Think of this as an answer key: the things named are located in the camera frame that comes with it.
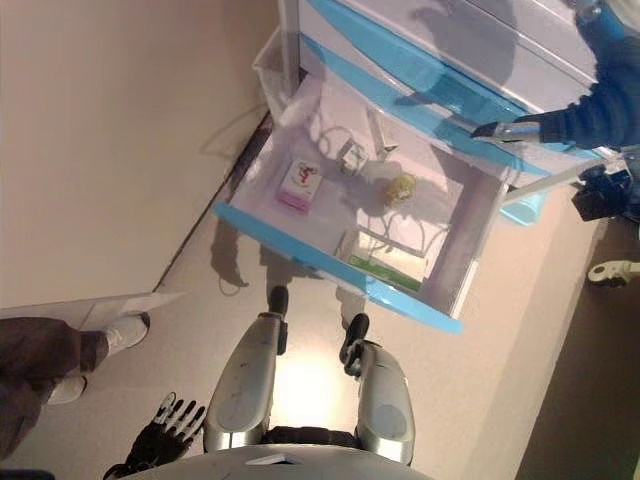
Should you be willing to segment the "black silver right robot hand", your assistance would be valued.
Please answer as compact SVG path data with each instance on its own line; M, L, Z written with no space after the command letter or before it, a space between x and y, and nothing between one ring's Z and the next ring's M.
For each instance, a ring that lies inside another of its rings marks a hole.
M494 121L478 126L472 139L494 143L553 143L551 121L545 114L525 115L512 121Z

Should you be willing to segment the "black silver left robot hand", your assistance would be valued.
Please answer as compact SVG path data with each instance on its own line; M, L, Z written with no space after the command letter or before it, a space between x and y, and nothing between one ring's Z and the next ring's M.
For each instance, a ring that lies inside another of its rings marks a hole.
M198 436L205 413L206 407L195 400L185 402L175 392L167 394L133 442L125 461L128 475L183 457Z

